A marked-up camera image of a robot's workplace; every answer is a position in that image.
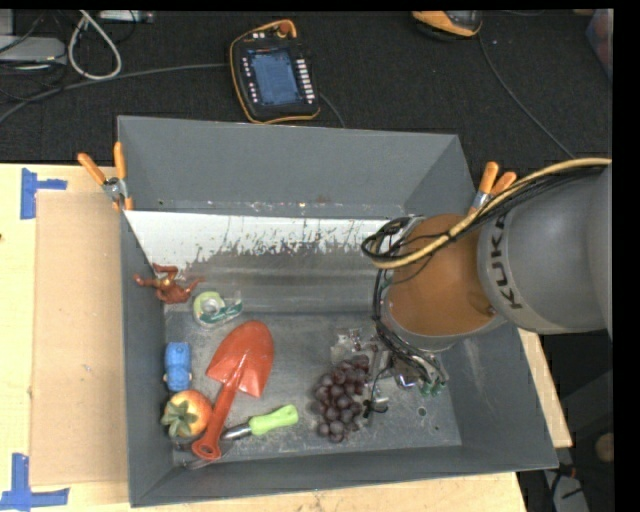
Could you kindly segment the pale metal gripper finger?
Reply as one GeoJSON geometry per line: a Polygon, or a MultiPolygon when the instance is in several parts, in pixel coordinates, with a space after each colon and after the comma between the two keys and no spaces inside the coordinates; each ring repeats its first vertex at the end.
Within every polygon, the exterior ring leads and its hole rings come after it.
{"type": "Polygon", "coordinates": [[[372,334],[364,328],[339,328],[335,343],[330,347],[330,360],[337,364],[355,356],[366,355],[370,361],[378,350],[372,334]]]}
{"type": "Polygon", "coordinates": [[[389,409],[389,398],[381,391],[381,382],[390,376],[390,369],[380,370],[373,379],[369,397],[363,402],[363,417],[372,418],[375,414],[385,414],[389,409]]]}

